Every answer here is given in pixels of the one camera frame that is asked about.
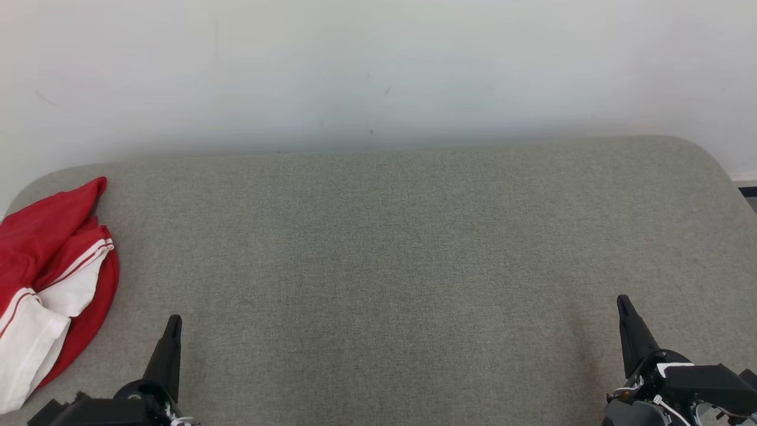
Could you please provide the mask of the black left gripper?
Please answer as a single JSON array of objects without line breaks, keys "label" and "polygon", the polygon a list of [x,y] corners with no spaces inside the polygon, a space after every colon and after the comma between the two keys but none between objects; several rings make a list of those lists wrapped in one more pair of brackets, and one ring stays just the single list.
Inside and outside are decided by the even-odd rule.
[{"label": "black left gripper", "polygon": [[27,425],[196,425],[182,414],[180,390],[182,318],[171,315],[143,379],[123,386],[112,398],[78,392],[72,402],[50,400]]}]

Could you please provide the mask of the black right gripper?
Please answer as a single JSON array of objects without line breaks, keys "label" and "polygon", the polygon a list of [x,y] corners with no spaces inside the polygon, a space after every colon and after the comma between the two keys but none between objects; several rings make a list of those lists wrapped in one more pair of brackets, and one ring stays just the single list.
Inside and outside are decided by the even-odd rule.
[{"label": "black right gripper", "polygon": [[693,402],[665,396],[668,367],[693,366],[676,351],[660,347],[630,297],[616,299],[625,377],[624,386],[606,394],[603,425],[699,425]]}]

